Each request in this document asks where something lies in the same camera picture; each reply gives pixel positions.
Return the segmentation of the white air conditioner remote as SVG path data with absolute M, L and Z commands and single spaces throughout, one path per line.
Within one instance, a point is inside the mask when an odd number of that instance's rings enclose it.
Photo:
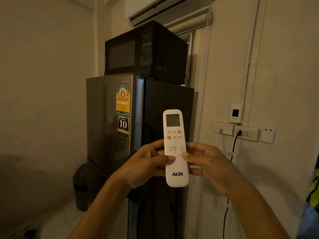
M 186 141 L 180 110 L 164 111 L 163 131 L 165 155 L 175 157 L 172 164 L 165 166 L 167 185 L 173 188 L 186 187 L 189 184 L 189 165 L 182 156 L 186 152 Z

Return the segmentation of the black gold warranty sticker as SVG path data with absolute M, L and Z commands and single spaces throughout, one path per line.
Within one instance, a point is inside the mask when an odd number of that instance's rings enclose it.
M 127 138 L 130 135 L 129 132 L 129 118 L 119 116 L 118 117 L 118 135 L 124 138 Z

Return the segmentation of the small white wall plate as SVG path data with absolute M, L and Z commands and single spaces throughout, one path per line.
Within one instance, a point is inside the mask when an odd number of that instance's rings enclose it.
M 273 144 L 276 131 L 273 129 L 263 129 L 261 133 L 261 142 Z

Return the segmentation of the person's right forearm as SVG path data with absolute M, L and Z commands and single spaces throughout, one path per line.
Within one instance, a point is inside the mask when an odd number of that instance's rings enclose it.
M 225 184 L 247 239 L 291 239 L 261 193 L 242 176 L 230 177 Z

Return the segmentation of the blue yellow hanging cloth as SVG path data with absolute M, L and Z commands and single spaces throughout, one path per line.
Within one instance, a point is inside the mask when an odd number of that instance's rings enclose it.
M 319 239 L 319 154 L 296 239 Z

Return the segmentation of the white wall breaker box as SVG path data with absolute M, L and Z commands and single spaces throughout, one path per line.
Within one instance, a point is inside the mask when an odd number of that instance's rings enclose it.
M 243 103 L 233 103 L 231 105 L 229 122 L 234 124 L 242 124 L 244 108 L 245 104 Z

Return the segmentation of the white wall power socket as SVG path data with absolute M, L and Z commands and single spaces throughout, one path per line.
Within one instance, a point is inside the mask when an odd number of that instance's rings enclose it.
M 215 127 L 217 134 L 233 136 L 234 125 L 230 123 L 216 122 Z

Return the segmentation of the person's right hand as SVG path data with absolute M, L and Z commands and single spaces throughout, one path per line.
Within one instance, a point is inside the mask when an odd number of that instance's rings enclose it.
M 221 194 L 230 198 L 234 181 L 239 176 L 232 162 L 215 146 L 188 142 L 186 149 L 188 153 L 203 157 L 203 166 L 189 164 L 189 173 L 206 178 Z

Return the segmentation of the grey steel refrigerator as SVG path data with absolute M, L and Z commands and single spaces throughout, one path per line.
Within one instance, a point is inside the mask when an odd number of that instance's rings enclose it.
M 121 85 L 130 93 L 129 116 L 116 113 Z M 193 88 L 133 73 L 86 80 L 89 205 L 107 179 L 141 146 L 164 138 L 165 110 L 181 110 L 189 141 L 193 99 Z M 119 116 L 129 118 L 127 138 L 118 135 Z M 164 177 L 153 177 L 129 192 L 109 236 L 102 239 L 182 239 L 183 211 L 183 189 L 169 187 Z

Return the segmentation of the black microwave oven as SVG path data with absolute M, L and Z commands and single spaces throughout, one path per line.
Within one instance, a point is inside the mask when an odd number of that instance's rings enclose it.
M 185 84 L 188 44 L 156 21 L 105 42 L 105 75 L 136 73 Z

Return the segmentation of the dark plastic trash bin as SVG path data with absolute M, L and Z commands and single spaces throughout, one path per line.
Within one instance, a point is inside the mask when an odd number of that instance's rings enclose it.
M 77 168 L 73 175 L 72 181 L 76 207 L 79 211 L 86 212 L 88 209 L 87 163 L 84 163 Z

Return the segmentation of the rolled window blind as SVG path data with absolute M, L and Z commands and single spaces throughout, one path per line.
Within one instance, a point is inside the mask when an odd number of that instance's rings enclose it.
M 177 36 L 207 27 L 213 22 L 213 11 L 210 6 L 199 9 L 164 25 Z

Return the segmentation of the white wall switch socket plate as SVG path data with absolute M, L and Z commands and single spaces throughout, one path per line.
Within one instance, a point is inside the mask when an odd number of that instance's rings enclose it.
M 233 136 L 236 137 L 237 133 L 241 131 L 241 135 L 239 135 L 238 139 L 249 140 L 257 142 L 259 138 L 260 129 L 257 127 L 251 126 L 242 126 L 235 125 L 233 128 Z

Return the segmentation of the person's left hand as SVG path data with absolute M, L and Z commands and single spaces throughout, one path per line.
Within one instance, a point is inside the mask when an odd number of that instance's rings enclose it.
M 165 155 L 159 148 L 164 146 L 164 140 L 143 145 L 116 172 L 116 176 L 123 179 L 126 185 L 137 188 L 144 185 L 151 177 L 165 177 L 165 166 L 151 167 L 149 159 L 158 155 Z

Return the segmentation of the person's left forearm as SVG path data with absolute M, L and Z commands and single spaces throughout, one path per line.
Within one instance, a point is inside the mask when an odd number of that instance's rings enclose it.
M 131 175 L 124 171 L 114 173 L 67 239 L 101 239 L 108 236 L 122 203 L 132 189 L 132 181 Z

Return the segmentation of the yellow green energy sticker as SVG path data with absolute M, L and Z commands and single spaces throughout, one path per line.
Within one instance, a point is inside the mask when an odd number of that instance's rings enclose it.
M 130 93 L 125 85 L 121 85 L 116 93 L 116 113 L 130 115 Z

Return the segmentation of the white wall air conditioner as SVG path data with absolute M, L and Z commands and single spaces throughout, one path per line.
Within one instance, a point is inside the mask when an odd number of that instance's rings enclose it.
M 214 0 L 124 0 L 124 15 L 133 28 L 149 21 L 167 25 L 203 13 Z

